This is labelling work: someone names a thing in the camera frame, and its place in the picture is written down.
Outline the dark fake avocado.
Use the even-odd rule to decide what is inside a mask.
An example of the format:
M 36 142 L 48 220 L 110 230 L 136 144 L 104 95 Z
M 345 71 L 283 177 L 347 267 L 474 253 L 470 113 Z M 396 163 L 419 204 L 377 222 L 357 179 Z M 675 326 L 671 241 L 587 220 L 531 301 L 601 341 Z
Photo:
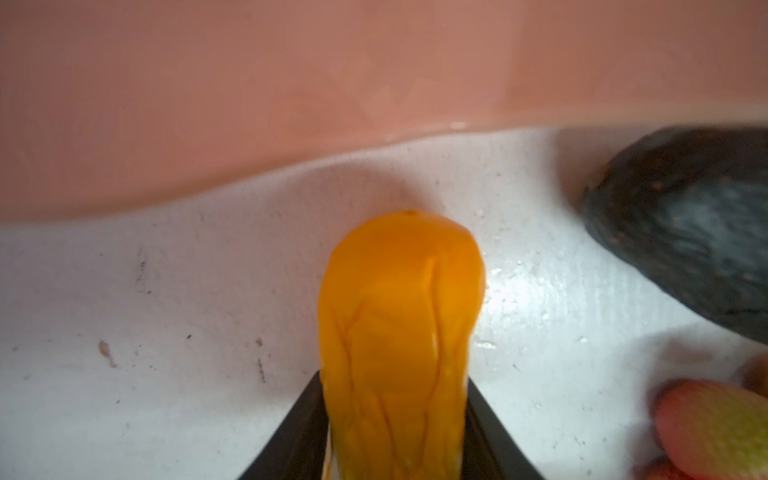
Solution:
M 668 127 L 586 188 L 589 235 L 705 319 L 767 341 L 767 130 Z

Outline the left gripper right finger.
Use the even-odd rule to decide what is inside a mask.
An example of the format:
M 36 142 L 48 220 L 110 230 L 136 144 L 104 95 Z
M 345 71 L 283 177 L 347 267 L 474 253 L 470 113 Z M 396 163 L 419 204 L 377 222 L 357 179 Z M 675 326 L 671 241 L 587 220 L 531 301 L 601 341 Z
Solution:
M 468 381 L 461 479 L 544 480 L 472 379 Z

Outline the yellow orange fake squash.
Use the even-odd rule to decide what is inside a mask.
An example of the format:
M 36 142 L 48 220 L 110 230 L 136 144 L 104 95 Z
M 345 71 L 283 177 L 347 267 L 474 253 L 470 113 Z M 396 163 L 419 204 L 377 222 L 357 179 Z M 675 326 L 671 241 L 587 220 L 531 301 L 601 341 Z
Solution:
M 376 217 L 335 247 L 318 335 L 341 478 L 460 476 L 470 338 L 485 288 L 473 235 L 433 213 Z

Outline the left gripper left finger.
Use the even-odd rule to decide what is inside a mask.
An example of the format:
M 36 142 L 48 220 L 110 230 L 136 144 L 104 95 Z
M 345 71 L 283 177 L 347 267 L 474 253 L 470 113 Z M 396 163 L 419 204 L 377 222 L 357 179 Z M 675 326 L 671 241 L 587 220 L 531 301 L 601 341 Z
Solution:
M 316 372 L 240 480 L 320 480 L 326 467 L 328 416 Z

